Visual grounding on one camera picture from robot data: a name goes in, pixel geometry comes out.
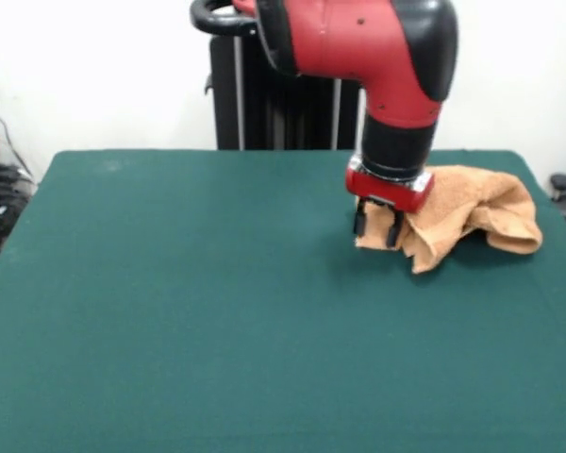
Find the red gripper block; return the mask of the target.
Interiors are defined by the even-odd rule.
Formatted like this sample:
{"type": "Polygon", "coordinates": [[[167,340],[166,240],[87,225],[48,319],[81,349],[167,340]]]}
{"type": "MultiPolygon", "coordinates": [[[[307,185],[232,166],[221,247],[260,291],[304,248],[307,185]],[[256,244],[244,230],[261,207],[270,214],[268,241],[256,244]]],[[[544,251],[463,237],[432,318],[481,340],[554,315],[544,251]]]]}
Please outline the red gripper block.
{"type": "MultiPolygon", "coordinates": [[[[367,171],[361,155],[351,156],[345,172],[345,188],[349,193],[376,204],[395,208],[392,211],[393,221],[386,238],[386,246],[397,246],[405,222],[404,212],[420,210],[434,187],[434,181],[434,175],[426,170],[409,182],[383,179],[367,171]]],[[[357,202],[353,225],[355,235],[365,233],[365,207],[365,200],[357,202]]]]}

